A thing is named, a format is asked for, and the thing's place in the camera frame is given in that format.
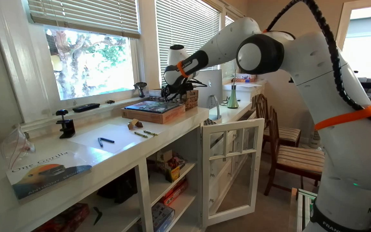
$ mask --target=orange strap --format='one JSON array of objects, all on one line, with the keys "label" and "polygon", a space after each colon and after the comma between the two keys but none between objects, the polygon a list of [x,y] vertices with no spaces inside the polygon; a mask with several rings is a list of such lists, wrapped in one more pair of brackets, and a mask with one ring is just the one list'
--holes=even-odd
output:
[{"label": "orange strap", "polygon": [[181,62],[183,62],[183,61],[180,61],[180,62],[177,63],[177,68],[180,70],[181,75],[183,75],[183,77],[187,78],[187,77],[189,77],[189,75],[186,75],[186,72],[184,72],[184,69],[181,67]]},{"label": "orange strap", "polygon": [[357,110],[352,113],[345,113],[342,115],[335,116],[333,118],[329,118],[326,120],[323,120],[315,125],[315,130],[321,130],[323,128],[342,124],[342,123],[348,123],[359,119],[365,119],[371,116],[371,106],[368,106],[364,108],[363,110]]}]

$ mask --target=plastic bag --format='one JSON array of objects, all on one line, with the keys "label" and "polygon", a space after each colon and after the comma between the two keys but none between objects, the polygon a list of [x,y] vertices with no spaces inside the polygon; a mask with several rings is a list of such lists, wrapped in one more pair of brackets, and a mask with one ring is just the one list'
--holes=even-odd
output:
[{"label": "plastic bag", "polygon": [[19,124],[0,145],[0,153],[6,161],[8,169],[12,169],[14,164],[26,154],[34,152],[34,144],[27,140]]}]

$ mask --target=floor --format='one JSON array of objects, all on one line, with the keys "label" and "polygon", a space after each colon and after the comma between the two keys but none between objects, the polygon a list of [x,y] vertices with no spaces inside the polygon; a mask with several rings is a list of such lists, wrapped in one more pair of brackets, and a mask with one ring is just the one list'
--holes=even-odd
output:
[{"label": "floor", "polygon": [[[247,183],[250,180],[250,162],[247,159],[236,181],[231,186],[224,198],[218,212],[241,206],[247,202],[245,191]],[[263,193],[268,181],[268,172],[271,167],[271,156],[268,153],[262,153],[262,160],[259,172],[259,185],[257,188],[256,210],[254,213],[244,215],[223,223],[209,226],[207,232],[229,232],[229,231],[259,231],[275,232],[285,231],[289,223],[290,192],[279,188],[271,188],[266,197]],[[300,188],[300,176],[286,173],[280,170],[276,171],[274,183],[287,188]],[[314,189],[314,180],[304,178],[304,189],[312,191]]]}]

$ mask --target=chair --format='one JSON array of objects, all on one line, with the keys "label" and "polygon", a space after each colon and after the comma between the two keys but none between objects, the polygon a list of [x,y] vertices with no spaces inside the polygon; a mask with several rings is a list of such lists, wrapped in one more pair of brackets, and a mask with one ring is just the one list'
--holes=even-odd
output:
[{"label": "chair", "polygon": [[[256,101],[256,115],[257,118],[264,118],[264,133],[263,133],[263,143],[270,142],[270,131],[269,131],[269,115],[268,115],[268,104],[267,98],[263,94],[259,94]],[[287,145],[291,147],[299,147],[301,130],[296,128],[279,127],[279,137],[280,144]]]},{"label": "chair", "polygon": [[321,180],[321,172],[324,165],[324,153],[318,150],[304,149],[298,147],[288,147],[280,145],[279,126],[277,123],[277,113],[270,107],[270,138],[271,138],[271,157],[272,164],[269,172],[269,180],[265,188],[264,195],[268,195],[272,186],[282,190],[291,189],[273,183],[276,169],[300,175],[301,188],[303,186],[303,176],[314,179],[315,186]]}]

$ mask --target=window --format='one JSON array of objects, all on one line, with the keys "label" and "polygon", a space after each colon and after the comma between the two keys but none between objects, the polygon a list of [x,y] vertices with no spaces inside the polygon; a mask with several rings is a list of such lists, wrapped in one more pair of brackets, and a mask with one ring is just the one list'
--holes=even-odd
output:
[{"label": "window", "polygon": [[[232,22],[234,22],[234,20],[226,15],[225,26],[231,24]],[[234,60],[231,60],[223,64],[223,79],[232,78],[234,73],[235,73]]]},{"label": "window", "polygon": [[352,10],[342,55],[357,77],[371,78],[371,7]]},{"label": "window", "polygon": [[129,38],[47,26],[45,34],[60,100],[134,88]]},{"label": "window", "polygon": [[136,0],[28,0],[28,6],[31,19],[43,24],[30,26],[31,33],[44,31],[34,40],[48,44],[41,52],[50,55],[52,70],[42,76],[52,109],[132,97],[140,38]]},{"label": "window", "polygon": [[[221,12],[202,0],[156,0],[159,64],[162,86],[170,46],[181,44],[195,53],[220,29]],[[204,70],[218,69],[218,66]]]}]

